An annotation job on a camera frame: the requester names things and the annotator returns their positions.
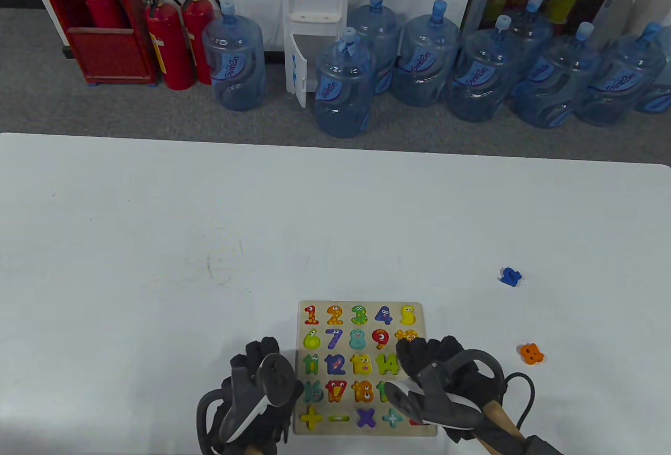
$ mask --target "hand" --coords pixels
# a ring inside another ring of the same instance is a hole
[[[261,343],[251,342],[247,344],[244,354],[238,354],[231,359],[232,368],[247,368],[247,373],[251,380],[257,373],[261,361],[269,354],[278,354],[280,351],[275,338],[263,338]],[[256,417],[249,424],[245,431],[232,443],[224,443],[219,437],[221,422],[232,406],[232,383],[231,378],[226,378],[221,383],[221,389],[211,391],[202,398],[197,412],[197,431],[198,442],[201,446],[203,455],[213,455],[216,453],[230,453],[230,455],[242,455],[248,447],[254,447],[263,452],[264,455],[275,455],[277,453],[277,443],[284,436],[287,442],[288,429],[291,425],[291,412],[294,409],[296,400],[302,394],[304,386],[300,381],[295,381],[293,394],[282,407],[268,406],[266,411]],[[207,406],[214,400],[221,399],[223,403],[217,408],[212,428],[207,431],[205,419],[207,416]]]
[[[433,361],[444,362],[463,352],[463,347],[453,336],[446,336],[442,341],[415,338],[412,342],[399,340],[396,343],[396,354],[401,362],[403,371],[417,381],[417,373],[426,368]],[[485,405],[493,400],[499,400],[504,391],[493,378],[488,378],[479,373],[475,362],[469,362],[452,377],[452,385],[445,390],[456,395],[465,397],[484,409]],[[458,442],[460,439],[472,439],[468,431],[445,429],[451,440]]]

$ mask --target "orange number piece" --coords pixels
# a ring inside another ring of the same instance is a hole
[[[371,382],[354,382],[352,388],[354,389],[354,400],[357,403],[371,403],[375,399]]]
[[[541,354],[538,345],[531,343],[520,348],[520,355],[522,355],[524,362],[527,364],[538,364],[545,360],[545,355]]]
[[[339,307],[338,305],[331,305],[326,310],[326,313],[328,313],[331,316],[331,318],[328,319],[326,324],[329,324],[330,326],[342,326],[342,320],[340,320],[340,318],[342,317],[341,307]]]

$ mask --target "red fire extinguisher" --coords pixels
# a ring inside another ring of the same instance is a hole
[[[128,29],[122,0],[86,0],[93,23],[101,29]]]
[[[173,0],[178,6],[182,3]],[[179,10],[163,0],[149,0],[144,9],[151,42],[158,65],[168,88],[175,91],[191,88],[195,82],[193,62],[179,19]]]
[[[214,1],[221,12],[221,3],[219,0]],[[205,57],[203,31],[209,22],[215,19],[214,7],[209,0],[184,0],[182,18],[184,18],[184,26],[187,29],[189,43],[191,43],[193,59],[196,62],[198,79],[201,83],[212,84],[208,60]]]

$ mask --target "jug label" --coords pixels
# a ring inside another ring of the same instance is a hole
[[[640,83],[643,75],[624,65],[615,66],[608,76],[592,84],[591,88],[609,93],[621,93]]]
[[[663,113],[671,106],[671,94],[658,96],[643,106],[643,110],[649,113]]]
[[[526,91],[526,89],[527,89],[527,82],[520,81],[518,84],[516,84],[515,88],[513,89],[513,93],[511,93],[510,96],[518,96],[523,91]]]
[[[389,90],[389,86],[391,86],[391,77],[392,77],[392,71],[390,70],[387,74],[385,74],[383,77],[379,79],[378,84],[375,87],[376,95],[379,95],[380,93],[384,93],[385,91]]]
[[[413,55],[412,60],[402,65],[401,69],[407,72],[426,71],[429,69],[429,67],[436,63],[436,59],[438,59],[438,57],[436,57],[436,55],[431,53],[429,50],[418,47],[415,48],[415,54]]]
[[[364,121],[361,124],[361,131],[366,132],[367,128],[369,127],[369,123],[371,122],[371,111],[368,111],[366,113],[366,116],[364,117]]]
[[[473,62],[470,70],[461,77],[455,79],[457,83],[465,84],[465,86],[481,86],[492,79],[496,74],[495,67]]]
[[[216,74],[213,74],[214,79],[223,81],[224,79],[232,79],[245,68],[247,55],[244,53],[233,53],[230,55],[221,55],[221,69]]]
[[[538,61],[536,62],[536,65],[534,65],[534,68],[531,69],[527,75],[527,79],[534,83],[541,83],[552,76],[552,72],[554,72],[554,66],[541,55],[538,57]]]
[[[317,90],[317,100],[324,100],[326,102],[336,100],[341,92],[342,83],[340,81],[328,76],[322,76],[319,90]]]
[[[568,117],[571,115],[572,112],[573,111],[571,109],[567,109],[563,112],[560,112],[560,114],[556,118],[551,120],[551,122],[549,122],[549,124],[547,124],[547,126],[549,126],[550,128],[554,128],[554,127],[563,125],[566,122],[566,120],[568,119]]]

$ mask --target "floor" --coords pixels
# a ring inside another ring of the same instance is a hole
[[[286,144],[468,155],[611,160],[671,165],[671,115],[633,113],[611,129],[573,119],[556,130],[508,111],[486,124],[455,119],[443,105],[414,109],[377,97],[371,130],[356,139],[319,131],[310,109],[285,91],[284,68],[268,66],[263,107],[232,113],[201,84],[172,92],[134,85],[86,86],[44,10],[0,9],[0,132]]]

